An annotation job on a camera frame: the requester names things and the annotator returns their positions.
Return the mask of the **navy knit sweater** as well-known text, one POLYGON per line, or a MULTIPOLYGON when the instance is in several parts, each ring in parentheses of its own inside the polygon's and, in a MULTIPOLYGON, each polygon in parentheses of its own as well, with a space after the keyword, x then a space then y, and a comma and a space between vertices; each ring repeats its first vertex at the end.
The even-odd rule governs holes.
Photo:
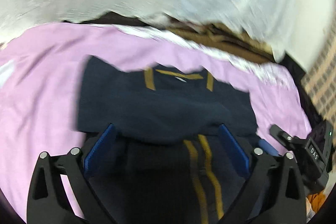
POLYGON ((77 129, 116 128, 89 183, 118 223, 217 223, 244 184, 220 126, 257 144, 250 96, 206 70, 122 72, 97 57, 84 70, 77 129))

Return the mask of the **brown cardboard pile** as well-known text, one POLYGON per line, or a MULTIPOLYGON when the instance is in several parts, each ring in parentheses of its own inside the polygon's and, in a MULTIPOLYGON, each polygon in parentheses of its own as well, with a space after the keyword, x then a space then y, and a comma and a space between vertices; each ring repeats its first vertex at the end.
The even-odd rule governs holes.
POLYGON ((231 53, 257 64, 276 62, 272 48, 266 42, 250 38, 246 31, 235 33, 222 23, 197 25, 169 18, 164 29, 186 40, 231 53))

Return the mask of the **pink bed sheet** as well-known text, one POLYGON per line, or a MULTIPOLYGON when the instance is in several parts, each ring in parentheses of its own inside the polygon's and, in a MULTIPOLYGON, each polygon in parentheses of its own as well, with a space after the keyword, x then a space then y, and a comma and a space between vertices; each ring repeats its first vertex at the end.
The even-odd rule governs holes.
POLYGON ((270 144, 272 124, 301 138, 311 132, 294 80, 281 65, 258 65, 155 28, 42 24, 1 51, 1 195, 22 219, 39 154, 60 155, 84 140, 74 130, 74 116, 89 55, 122 71, 156 64, 182 72, 204 68, 250 94, 257 133, 270 144))

